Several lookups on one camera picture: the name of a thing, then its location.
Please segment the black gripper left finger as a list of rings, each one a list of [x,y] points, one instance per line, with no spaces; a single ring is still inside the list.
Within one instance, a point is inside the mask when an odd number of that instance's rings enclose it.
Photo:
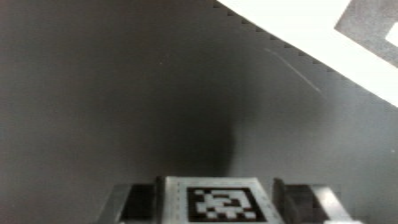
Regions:
[[[95,224],[157,224],[157,187],[118,184]]]

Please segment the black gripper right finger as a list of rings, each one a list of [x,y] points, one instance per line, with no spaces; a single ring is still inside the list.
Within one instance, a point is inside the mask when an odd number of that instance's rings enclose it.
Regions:
[[[287,184],[274,179],[272,203],[285,224],[363,224],[324,184]]]

